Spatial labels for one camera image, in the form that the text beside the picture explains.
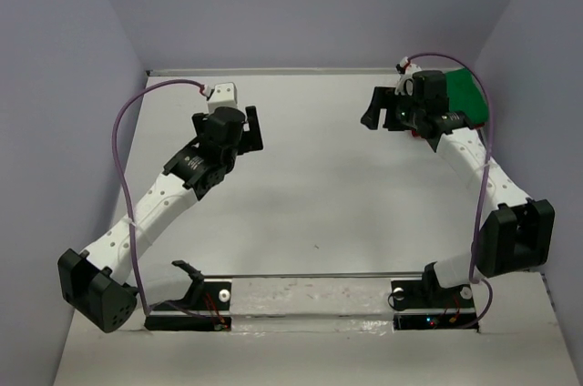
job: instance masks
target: white table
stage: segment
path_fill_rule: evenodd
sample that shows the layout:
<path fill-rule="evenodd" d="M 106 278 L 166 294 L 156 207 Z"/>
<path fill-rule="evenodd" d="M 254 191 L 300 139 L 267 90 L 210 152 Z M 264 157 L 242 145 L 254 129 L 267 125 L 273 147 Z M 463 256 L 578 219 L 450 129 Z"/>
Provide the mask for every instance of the white table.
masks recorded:
<path fill-rule="evenodd" d="M 185 259 L 206 274 L 419 271 L 469 247 L 476 203 L 449 166 L 420 139 L 359 123 L 373 87 L 394 76 L 200 80 L 236 83 L 240 106 L 258 107 L 265 149 L 238 158 L 225 182 L 160 237 L 145 268 Z M 146 98 L 127 169 L 136 198 L 192 138 L 189 118 L 203 110 L 188 86 Z M 116 218 L 123 208 L 119 201 Z M 576 385 L 540 276 L 493 283 L 495 304 L 480 334 L 104 335 L 76 313 L 56 385 Z M 476 304 L 484 302 L 476 288 Z"/>

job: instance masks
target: gray wall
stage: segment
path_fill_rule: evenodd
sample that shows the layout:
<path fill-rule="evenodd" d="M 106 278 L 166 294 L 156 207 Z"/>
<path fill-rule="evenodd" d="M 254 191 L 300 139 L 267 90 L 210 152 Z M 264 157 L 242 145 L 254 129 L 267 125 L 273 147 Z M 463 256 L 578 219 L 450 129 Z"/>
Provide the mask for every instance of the gray wall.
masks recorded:
<path fill-rule="evenodd" d="M 512 0 L 477 60 L 496 102 L 495 155 L 557 211 L 545 267 L 583 380 L 581 0 Z"/>
<path fill-rule="evenodd" d="M 0 384 L 48 385 L 71 316 L 56 260 L 107 229 L 109 133 L 144 77 L 107 0 L 0 8 Z"/>
<path fill-rule="evenodd" d="M 147 68 L 474 60 L 508 0 L 110 0 Z"/>

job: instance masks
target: white tabletop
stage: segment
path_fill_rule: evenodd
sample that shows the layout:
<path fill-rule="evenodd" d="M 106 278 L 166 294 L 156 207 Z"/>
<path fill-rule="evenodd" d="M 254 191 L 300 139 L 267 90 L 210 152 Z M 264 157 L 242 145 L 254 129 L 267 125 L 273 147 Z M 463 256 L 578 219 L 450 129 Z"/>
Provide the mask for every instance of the white tabletop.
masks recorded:
<path fill-rule="evenodd" d="M 265 149 L 240 157 L 160 237 L 146 264 L 185 259 L 207 274 L 418 271 L 468 248 L 476 203 L 455 173 L 425 142 L 359 124 L 373 87 L 392 76 L 201 80 L 237 84 L 240 106 L 258 108 Z M 136 198 L 192 138 L 189 117 L 203 108 L 185 86 L 147 97 L 127 169 Z M 495 302 L 479 334 L 105 335 L 76 313 L 55 385 L 577 385 L 540 276 L 492 283 Z M 482 287 L 475 297 L 481 309 Z"/>

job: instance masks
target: green object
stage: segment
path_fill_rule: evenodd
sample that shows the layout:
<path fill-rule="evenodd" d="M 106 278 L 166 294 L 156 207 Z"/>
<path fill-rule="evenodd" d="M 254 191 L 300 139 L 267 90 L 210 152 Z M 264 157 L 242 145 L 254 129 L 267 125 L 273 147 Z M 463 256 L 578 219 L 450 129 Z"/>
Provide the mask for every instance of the green object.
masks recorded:
<path fill-rule="evenodd" d="M 450 111 L 463 111 L 475 125 L 488 120 L 488 106 L 466 69 L 445 73 Z"/>

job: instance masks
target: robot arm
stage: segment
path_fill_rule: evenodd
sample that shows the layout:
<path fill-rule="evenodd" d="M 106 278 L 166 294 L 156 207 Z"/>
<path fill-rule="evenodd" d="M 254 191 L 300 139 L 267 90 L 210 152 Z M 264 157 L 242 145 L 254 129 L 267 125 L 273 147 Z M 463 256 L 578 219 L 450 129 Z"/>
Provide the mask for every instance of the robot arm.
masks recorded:
<path fill-rule="evenodd" d="M 233 170 L 238 155 L 263 149 L 255 107 L 246 108 L 247 116 L 237 109 L 233 84 L 215 86 L 209 112 L 192 117 L 197 136 L 166 164 L 135 206 L 134 222 L 125 216 L 80 254 L 69 249 L 58 261 L 63 297 L 105 332 L 119 328 L 138 305 L 137 290 L 128 284 L 132 270 L 128 225 L 136 227 L 139 258 L 174 219 Z M 177 294 L 185 293 L 185 282 L 199 283 L 200 273 L 190 265 L 182 261 L 172 264 L 177 271 L 175 279 L 181 283 Z M 151 284 L 154 301 L 173 299 L 167 290 L 156 292 L 156 281 Z"/>
<path fill-rule="evenodd" d="M 478 197 L 485 152 L 474 124 L 460 111 L 449 109 L 445 75 L 397 66 L 402 77 L 396 87 L 376 87 L 361 123 L 377 129 L 381 110 L 389 131 L 414 130 L 457 173 L 469 192 Z M 477 279 L 540 266 L 547 261 L 555 212 L 546 200 L 535 201 L 494 162 L 481 215 Z M 431 297 L 469 282 L 471 253 L 467 252 L 425 267 L 423 292 Z"/>

